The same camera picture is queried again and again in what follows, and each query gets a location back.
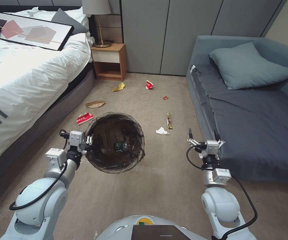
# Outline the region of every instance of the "sofa cushion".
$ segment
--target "sofa cushion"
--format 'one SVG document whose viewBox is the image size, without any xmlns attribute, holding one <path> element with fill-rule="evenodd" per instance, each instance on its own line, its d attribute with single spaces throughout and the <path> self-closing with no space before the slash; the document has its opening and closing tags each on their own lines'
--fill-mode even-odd
<svg viewBox="0 0 288 240">
<path fill-rule="evenodd" d="M 263 58 L 253 42 L 219 48 L 209 56 L 218 66 L 229 90 L 265 86 L 288 79 L 288 68 Z"/>
</svg>

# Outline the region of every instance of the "black mesh trash bin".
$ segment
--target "black mesh trash bin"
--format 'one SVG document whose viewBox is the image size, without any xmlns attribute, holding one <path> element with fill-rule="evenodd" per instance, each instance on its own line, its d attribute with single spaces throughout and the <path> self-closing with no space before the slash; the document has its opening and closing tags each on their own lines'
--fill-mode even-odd
<svg viewBox="0 0 288 240">
<path fill-rule="evenodd" d="M 132 169 L 145 156 L 144 134 L 141 126 L 130 115 L 108 112 L 93 120 L 86 130 L 93 135 L 93 151 L 87 160 L 106 173 L 122 173 Z M 127 152 L 115 152 L 114 144 L 128 141 L 132 148 Z"/>
</svg>

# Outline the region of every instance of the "abstract artwork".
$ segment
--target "abstract artwork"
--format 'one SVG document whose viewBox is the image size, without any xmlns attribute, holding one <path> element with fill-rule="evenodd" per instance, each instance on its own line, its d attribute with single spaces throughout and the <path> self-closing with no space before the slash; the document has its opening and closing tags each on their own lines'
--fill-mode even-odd
<svg viewBox="0 0 288 240">
<path fill-rule="evenodd" d="M 74 27 L 39 19 L 0 13 L 0 39 L 62 50 Z"/>
<path fill-rule="evenodd" d="M 14 37 L 22 32 L 23 30 L 14 20 L 6 22 L 1 30 L 1 34 L 3 34 L 6 39 Z"/>
</svg>

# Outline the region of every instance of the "black cable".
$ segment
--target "black cable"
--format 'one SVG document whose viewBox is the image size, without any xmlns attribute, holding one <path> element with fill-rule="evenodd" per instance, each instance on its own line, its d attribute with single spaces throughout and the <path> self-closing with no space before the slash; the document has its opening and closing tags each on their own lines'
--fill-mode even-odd
<svg viewBox="0 0 288 240">
<path fill-rule="evenodd" d="M 66 144 L 67 144 L 67 139 L 65 140 L 65 145 L 64 145 L 64 147 L 63 147 L 64 150 L 65 150 L 65 148 L 66 148 Z"/>
<path fill-rule="evenodd" d="M 35 198 L 33 201 L 29 202 L 29 203 L 26 203 L 22 206 L 19 206 L 19 207 L 14 207 L 15 203 L 16 202 L 13 202 L 9 209 L 11 211 L 16 211 L 16 210 L 20 210 L 20 209 L 23 209 L 23 208 L 26 208 L 26 207 L 29 207 L 31 206 L 32 204 L 36 203 L 38 200 L 40 200 L 42 197 L 44 197 L 49 190 L 51 190 L 52 187 L 54 187 L 55 183 L 57 183 L 57 181 L 61 178 L 61 176 L 64 174 L 64 172 L 66 171 L 67 169 L 67 162 L 64 163 L 64 169 L 63 171 L 60 173 L 60 175 L 58 175 L 58 177 L 55 179 L 55 181 L 48 187 L 48 189 L 46 189 L 41 195 L 39 195 L 37 198 Z"/>
<path fill-rule="evenodd" d="M 234 232 L 237 232 L 237 231 L 239 231 L 239 230 L 241 230 L 241 229 L 244 229 L 244 228 L 246 228 L 246 227 L 249 227 L 250 225 L 252 225 L 252 224 L 257 220 L 257 217 L 258 217 L 256 208 L 255 208 L 254 204 L 252 203 L 252 201 L 250 200 L 250 197 L 248 196 L 248 194 L 247 194 L 244 186 L 241 184 L 241 182 L 240 182 L 237 178 L 235 178 L 234 176 L 232 176 L 232 177 L 239 183 L 241 189 L 244 191 L 244 193 L 245 193 L 245 195 L 246 195 L 246 197 L 247 197 L 247 199 L 248 199 L 248 201 L 249 201 L 249 203 L 250 203 L 250 205 L 251 205 L 251 207 L 252 207 L 255 215 L 254 215 L 254 217 L 253 217 L 248 223 L 245 223 L 244 225 L 241 225 L 241 226 L 239 226 L 239 227 L 236 227 L 236 228 L 234 228 L 234 229 L 232 229 L 232 230 L 227 231 L 227 232 L 222 236 L 222 238 L 221 238 L 220 240 L 226 240 L 229 234 L 234 233 Z"/>
<path fill-rule="evenodd" d="M 214 169 L 212 169 L 212 168 L 201 168 L 201 167 L 193 164 L 193 162 L 192 162 L 192 161 L 189 159 L 189 157 L 188 157 L 188 153 L 189 153 L 189 151 L 190 151 L 192 148 L 197 148 L 198 150 L 200 150 L 200 148 L 199 148 L 198 146 L 191 146 L 191 147 L 187 150 L 187 152 L 186 152 L 186 157 L 187 157 L 187 160 L 190 162 L 190 164 L 193 165 L 194 167 L 200 169 L 200 170 L 208 170 L 208 171 L 214 170 Z"/>
<path fill-rule="evenodd" d="M 62 136 L 62 137 L 64 137 L 64 134 L 65 133 L 67 133 L 64 129 L 61 129 L 59 132 L 58 132 L 58 134 L 60 135 L 60 136 Z M 66 145 L 67 145 L 67 138 L 65 139 L 65 145 L 64 145 L 64 147 L 63 147 L 63 149 L 65 149 L 66 148 Z"/>
<path fill-rule="evenodd" d="M 201 168 L 201 167 L 199 167 L 199 166 L 197 166 L 197 165 L 195 165 L 195 164 L 192 163 L 192 161 L 191 161 L 191 160 L 189 159 L 189 157 L 188 157 L 188 153 L 189 153 L 189 151 L 190 151 L 192 148 L 194 148 L 194 147 L 197 147 L 197 148 L 198 148 L 198 146 L 191 146 L 191 147 L 187 150 L 187 152 L 186 152 L 187 160 L 190 162 L 191 165 L 193 165 L 194 167 L 196 167 L 196 168 L 198 168 L 198 169 L 200 169 L 200 170 L 209 170 L 209 171 L 212 171 L 212 170 L 213 170 L 212 168 Z M 237 178 L 235 178 L 234 176 L 232 176 L 232 177 L 239 183 L 241 189 L 244 191 L 244 194 L 246 195 L 246 197 L 247 197 L 247 199 L 248 199 L 248 201 L 249 201 L 249 203 L 250 203 L 250 206 L 252 207 L 255 215 L 254 215 L 254 217 L 253 217 L 249 222 L 247 222 L 247 223 L 245 223 L 245 224 L 243 224 L 243 225 L 241 225 L 241 226 L 239 226 L 239 227 L 236 227 L 236 228 L 234 228 L 234 229 L 231 229 L 231 230 L 227 231 L 227 232 L 222 236 L 222 238 L 219 239 L 219 240 L 226 240 L 229 234 L 234 233 L 234 232 L 237 232 L 237 231 L 239 231 L 239 230 L 241 230 L 241 229 L 244 229 L 244 228 L 246 228 L 246 227 L 249 227 L 250 225 L 252 225 L 252 224 L 257 220 L 257 217 L 258 217 L 256 208 L 255 208 L 254 204 L 252 203 L 250 197 L 248 196 L 248 194 L 247 194 L 244 186 L 241 184 L 241 182 L 240 182 Z"/>
</svg>

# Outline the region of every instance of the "nightstand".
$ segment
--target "nightstand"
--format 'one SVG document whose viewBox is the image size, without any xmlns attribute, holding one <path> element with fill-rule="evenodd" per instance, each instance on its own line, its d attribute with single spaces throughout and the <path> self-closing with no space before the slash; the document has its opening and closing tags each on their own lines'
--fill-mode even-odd
<svg viewBox="0 0 288 240">
<path fill-rule="evenodd" d="M 112 43 L 110 47 L 91 47 L 97 79 L 123 81 L 126 76 L 126 46 Z"/>
</svg>

